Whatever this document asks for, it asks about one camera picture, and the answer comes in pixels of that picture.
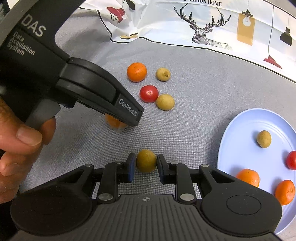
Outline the person's left hand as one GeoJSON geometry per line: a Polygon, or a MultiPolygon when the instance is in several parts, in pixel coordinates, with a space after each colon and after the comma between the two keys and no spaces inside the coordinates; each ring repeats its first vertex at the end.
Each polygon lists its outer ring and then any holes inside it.
{"type": "Polygon", "coordinates": [[[56,130],[53,117],[37,131],[16,117],[1,99],[1,203],[15,198],[19,186],[27,178],[44,145],[48,145],[56,130]]]}

